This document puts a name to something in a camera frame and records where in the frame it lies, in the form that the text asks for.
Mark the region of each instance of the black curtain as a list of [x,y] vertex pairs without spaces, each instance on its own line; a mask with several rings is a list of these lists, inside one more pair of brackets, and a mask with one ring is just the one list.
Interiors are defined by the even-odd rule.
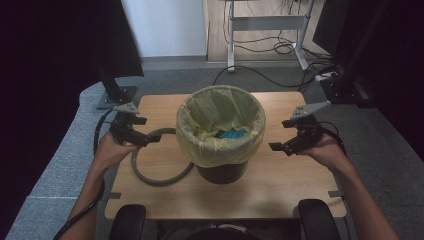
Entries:
[[79,94],[100,81],[93,56],[113,77],[143,70],[119,0],[15,0],[0,8],[3,238],[72,123]]
[[423,11],[423,1],[391,0],[368,42],[358,71],[370,79],[376,106],[422,160]]

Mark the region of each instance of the wire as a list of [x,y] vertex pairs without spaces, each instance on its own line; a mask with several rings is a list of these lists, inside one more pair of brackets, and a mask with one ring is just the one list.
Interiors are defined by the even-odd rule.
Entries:
[[[175,128],[160,128],[160,129],[157,129],[157,130],[149,133],[148,135],[162,135],[162,134],[175,134],[175,133],[176,133]],[[179,180],[184,178],[194,166],[194,163],[190,162],[188,164],[188,166],[186,167],[186,169],[184,169],[183,172],[181,172],[180,174],[178,174],[177,176],[175,176],[173,178],[170,178],[170,179],[167,179],[167,180],[153,180],[153,179],[145,177],[143,174],[140,173],[140,171],[138,171],[138,166],[137,166],[138,152],[139,151],[133,152],[132,155],[131,155],[132,169],[133,169],[135,175],[137,175],[137,177],[141,181],[143,181],[143,182],[145,182],[149,185],[155,186],[155,187],[164,187],[164,186],[168,186],[168,185],[171,185],[173,183],[178,182]]]
[[291,0],[290,8],[289,8],[289,11],[288,11],[289,15],[291,15],[291,9],[293,7],[293,3],[294,3],[294,0]]
[[346,219],[346,216],[345,217],[343,217],[343,220],[344,220],[344,222],[345,222],[345,225],[346,225],[346,232],[347,232],[347,239],[348,240],[351,240],[352,238],[351,238],[351,236],[350,236],[350,229],[349,229],[349,224],[348,224],[348,222],[347,222],[347,219]]
[[112,109],[109,109],[106,111],[106,113],[103,114],[103,116],[100,118],[99,122],[97,123],[96,130],[94,131],[94,139],[93,139],[93,154],[96,154],[97,147],[99,145],[99,135],[100,135],[100,129],[103,126],[103,123],[106,119],[106,117],[112,112]]
[[[96,130],[94,131],[94,143],[93,143],[93,152],[96,154],[97,147],[99,144],[99,135],[100,135],[100,129],[102,128],[102,125],[106,119],[106,117],[112,112],[112,109],[109,109],[102,115],[99,122],[97,123]],[[89,213],[100,201],[100,199],[103,196],[103,192],[105,191],[105,180],[102,181],[102,186],[100,187],[99,193],[97,193],[96,198],[81,212],[79,212],[77,215],[75,215],[73,218],[71,218],[69,221],[65,223],[65,225],[62,226],[62,228],[56,233],[54,236],[54,239],[60,239],[60,237],[76,222],[78,222],[81,218],[83,218],[87,213]]]
[[[277,9],[275,9],[274,13],[272,15],[269,15],[269,16],[275,16],[275,14],[278,12],[278,9],[280,9],[280,8],[281,8],[281,11],[283,11],[283,9],[285,8],[285,6],[283,6],[283,5],[286,5],[287,1],[288,0],[282,1],[281,4],[277,7]],[[246,1],[247,7],[250,9],[250,12],[252,13],[252,15],[256,16],[255,13],[253,12],[252,8],[250,7],[249,3],[250,3],[250,1],[247,0]]]
[[[298,15],[300,13],[301,3],[302,3],[302,1],[299,0]],[[226,23],[226,20],[228,19],[227,25],[230,24],[229,23],[229,21],[230,21],[229,18],[230,18],[231,5],[230,5],[230,8],[228,9],[228,17],[226,17],[226,9],[227,9],[227,2],[225,1],[225,3],[224,3],[224,11],[223,11],[224,12],[224,16],[223,16],[223,23],[222,23],[222,31],[223,31],[225,42],[227,44],[230,44],[229,41],[228,41],[228,39],[227,39],[227,34],[228,35],[230,34],[229,33],[229,27],[227,26],[228,33],[226,33],[226,31],[225,31],[225,23]],[[247,48],[247,47],[244,47],[244,46],[240,46],[240,45],[234,45],[234,47],[241,48],[241,49],[244,49],[244,50],[250,51],[250,52],[256,52],[256,53],[263,53],[263,52],[275,51],[277,54],[281,54],[281,55],[290,54],[290,53],[292,53],[294,51],[294,48],[293,48],[293,45],[292,45],[294,42],[293,41],[290,41],[290,40],[288,40],[286,38],[282,38],[281,37],[282,32],[283,31],[280,31],[280,33],[279,33],[279,35],[277,37],[265,37],[265,38],[261,38],[261,39],[247,40],[247,41],[239,41],[239,40],[234,40],[233,39],[233,42],[234,43],[241,43],[241,44],[243,44],[243,43],[260,42],[260,41],[265,41],[265,40],[270,40],[270,39],[277,39],[278,42],[276,44],[274,44],[274,47],[271,48],[271,49],[254,50],[254,49],[250,49],[250,48]],[[288,50],[287,51],[279,51],[278,50],[279,48],[283,48],[283,47],[284,48],[287,48]],[[313,52],[313,51],[311,51],[309,49],[306,49],[305,47],[302,47],[302,49],[305,51],[305,53],[308,56],[314,56],[314,57],[317,57],[318,59],[322,59],[322,60],[328,60],[328,61],[331,60],[331,55],[315,53],[315,52]]]
[[336,131],[336,135],[337,136],[339,136],[339,129],[336,127],[336,125],[334,125],[333,123],[331,123],[331,122],[326,122],[326,121],[321,121],[321,122],[318,122],[319,124],[322,124],[322,123],[324,123],[324,124],[329,124],[329,125],[331,125],[333,128],[334,128],[334,130]]
[[214,81],[213,81],[213,83],[212,83],[212,86],[214,86],[214,85],[216,84],[216,81],[218,80],[219,76],[221,76],[221,74],[222,74],[225,70],[227,70],[227,69],[229,69],[229,68],[233,68],[233,67],[234,67],[234,68],[245,68],[245,69],[249,69],[249,70],[251,70],[251,71],[253,71],[253,72],[257,73],[258,75],[260,75],[260,76],[264,77],[266,80],[270,81],[271,83],[273,83],[273,84],[275,84],[275,85],[277,85],[277,86],[280,86],[280,87],[295,88],[295,87],[301,87],[303,84],[307,84],[307,83],[308,83],[308,82],[306,82],[306,83],[297,84],[297,85],[284,85],[284,84],[278,83],[278,82],[276,82],[276,81],[274,81],[274,80],[270,79],[269,77],[267,77],[267,76],[266,76],[266,75],[264,75],[263,73],[259,72],[258,70],[255,70],[255,69],[253,69],[253,68],[245,67],[245,66],[241,66],[241,65],[234,65],[234,66],[229,66],[229,67],[226,67],[226,68],[222,69],[222,70],[218,73],[218,75],[215,77],[215,79],[214,79]]
[[100,201],[100,199],[103,196],[103,192],[105,189],[105,181],[102,181],[102,186],[100,187],[100,191],[97,194],[96,198],[94,199],[93,202],[91,202],[85,209],[83,209],[81,212],[79,212],[77,215],[75,215],[73,218],[71,218],[69,221],[67,221],[65,223],[65,225],[63,225],[63,227],[56,233],[56,235],[54,236],[54,240],[56,239],[60,239],[60,237],[72,226],[74,225],[76,222],[78,222],[82,217],[84,217],[85,215],[87,215],[87,213],[89,213],[96,205],[97,203]]
[[315,65],[323,65],[323,66],[327,66],[326,68],[334,67],[334,66],[335,66],[334,64],[330,64],[329,62],[322,61],[322,60],[320,60],[320,61],[314,61],[314,62],[312,62],[311,64],[309,64],[309,65],[308,65],[308,67],[306,68],[306,70],[305,70],[305,71],[304,71],[304,73],[303,73],[303,78],[302,78],[302,81],[301,81],[301,86],[300,86],[300,87],[299,87],[299,89],[297,90],[297,91],[301,92],[302,94],[304,94],[304,93],[306,92],[306,90],[308,90],[308,87],[309,87],[309,86],[310,86],[310,84],[311,84],[311,83],[315,80],[315,77],[316,77],[316,75],[317,75],[317,74],[312,75],[312,76],[311,76],[311,78],[310,78],[308,81],[304,82],[304,81],[305,81],[306,74],[307,74],[308,70],[309,70],[311,67],[313,67],[315,70],[317,70],[318,72],[320,72],[320,70],[319,70],[319,69],[317,69],[317,68],[315,67]]

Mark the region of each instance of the black chair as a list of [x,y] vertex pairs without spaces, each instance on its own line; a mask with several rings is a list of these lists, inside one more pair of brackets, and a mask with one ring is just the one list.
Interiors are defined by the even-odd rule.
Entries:
[[[333,216],[327,204],[319,199],[304,199],[298,204],[300,220],[308,240],[340,240]],[[126,205],[119,209],[109,239],[140,240],[146,208]]]

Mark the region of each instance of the blue object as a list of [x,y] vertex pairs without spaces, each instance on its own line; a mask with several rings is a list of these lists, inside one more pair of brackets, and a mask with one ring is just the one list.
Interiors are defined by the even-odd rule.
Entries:
[[247,133],[247,131],[244,130],[243,128],[238,130],[238,131],[236,131],[234,129],[230,129],[230,130],[225,131],[221,136],[219,136],[219,138],[220,139],[223,139],[223,138],[241,138],[246,133]]

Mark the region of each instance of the yellow plastic bag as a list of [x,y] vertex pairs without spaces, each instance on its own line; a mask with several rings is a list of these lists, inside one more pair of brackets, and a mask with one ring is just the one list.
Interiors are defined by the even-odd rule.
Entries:
[[[245,129],[241,138],[216,134]],[[212,86],[188,97],[177,111],[177,141],[191,162],[203,168],[241,164],[258,150],[265,133],[265,112],[249,92]]]

